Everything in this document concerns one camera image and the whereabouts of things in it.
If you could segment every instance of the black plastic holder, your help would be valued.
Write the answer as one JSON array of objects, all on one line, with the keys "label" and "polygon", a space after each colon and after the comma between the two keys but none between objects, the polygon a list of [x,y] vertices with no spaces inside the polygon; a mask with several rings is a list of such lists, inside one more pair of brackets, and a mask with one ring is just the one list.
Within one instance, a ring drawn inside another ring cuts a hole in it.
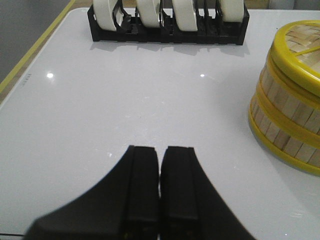
[{"label": "black plastic holder", "polygon": [[[139,17],[137,8],[135,15],[128,14],[123,7],[122,0],[118,0],[112,11],[113,22],[116,31],[103,30],[95,18],[94,7],[91,5],[87,15],[94,42],[118,41],[118,42],[154,42],[154,43],[195,43],[195,44],[236,44],[243,45],[249,13],[244,7],[242,22],[224,22],[223,13],[219,1],[215,4],[215,17],[209,15],[207,1],[204,0],[204,16],[199,14],[199,6],[195,0],[195,14],[197,31],[181,31],[177,25],[175,12],[172,9],[172,17],[167,15],[163,8],[163,0],[160,0],[159,28],[145,27]],[[121,11],[123,21],[119,25],[116,14]]]}]

